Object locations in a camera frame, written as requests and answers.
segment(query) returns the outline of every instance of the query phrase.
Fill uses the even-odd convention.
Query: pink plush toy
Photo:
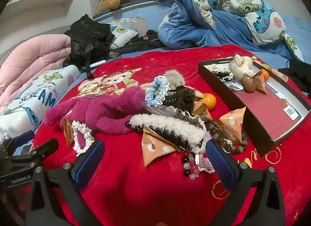
[[[93,131],[119,135],[133,131],[125,126],[134,114],[144,113],[140,101],[145,100],[145,91],[139,86],[127,88],[121,95],[87,95],[64,101],[46,111],[43,121],[54,125],[63,118],[85,123]]]

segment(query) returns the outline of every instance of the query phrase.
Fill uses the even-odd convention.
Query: white shelf
[[[67,1],[69,0],[15,0],[5,6],[0,17],[1,19],[8,18],[16,13],[21,13],[24,10],[34,9],[36,7],[42,6],[63,4]]]

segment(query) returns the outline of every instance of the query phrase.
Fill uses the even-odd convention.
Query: barcode
[[[292,108],[288,108],[286,112],[288,112],[290,115],[294,114],[294,110]]]
[[[296,119],[299,114],[295,111],[294,108],[292,108],[292,106],[287,106],[283,109],[285,111],[285,113],[287,113],[287,115],[292,119]]]

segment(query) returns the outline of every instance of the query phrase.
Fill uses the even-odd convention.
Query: red blanket
[[[211,111],[211,115],[218,119],[229,112],[229,109],[198,74],[198,62],[235,54],[253,56],[234,45],[148,52],[136,58],[103,64],[94,72],[94,77],[109,80],[113,75],[113,80],[119,83],[108,88],[107,92],[117,93],[129,84],[149,83],[166,70],[177,69],[183,74],[186,85],[216,96],[217,105]],[[288,83],[299,91],[291,80]],[[78,93],[76,86],[62,101]],[[311,175],[308,165],[311,151],[310,127],[309,117],[281,146],[265,157],[256,153],[251,142],[245,152],[234,156],[237,161],[247,162],[256,169],[267,169],[271,165],[275,167],[285,200],[287,225],[293,224],[311,197]],[[65,137],[58,123],[53,127],[42,124],[34,144],[40,145],[52,137],[56,138],[60,145],[59,149],[44,161],[45,169],[58,168],[76,159],[77,153],[71,147],[66,147]],[[164,222],[168,226],[207,225],[230,194],[224,189],[216,173],[203,172],[195,180],[185,177],[182,154],[178,152],[163,156],[145,168],[141,134],[132,132],[113,136],[97,133],[95,137],[105,143],[106,151],[91,181],[81,194],[103,225],[137,226],[155,225],[158,222]],[[67,219],[74,223],[69,208],[63,200],[61,202]],[[243,219],[247,208],[246,202],[235,223]]]

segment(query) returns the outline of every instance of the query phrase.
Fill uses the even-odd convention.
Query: candy wrapper
[[[207,105],[204,102],[195,101],[192,114],[193,116],[200,116],[203,122],[208,122],[212,120],[211,114],[207,110]]]
[[[68,119],[63,119],[64,135],[66,138],[66,146],[73,144],[73,128],[71,127],[72,122]]]
[[[236,146],[242,142],[242,124],[246,107],[224,114],[216,120],[217,127]]]
[[[145,167],[155,158],[170,154],[174,151],[176,151],[176,149],[173,146],[163,142],[153,135],[147,132],[144,132],[142,135],[142,155]]]
[[[264,94],[267,94],[267,92],[266,92],[265,77],[264,77],[262,71],[257,72],[253,76],[253,79],[256,80],[256,82],[257,82],[256,90],[260,91],[260,92],[263,92]]]

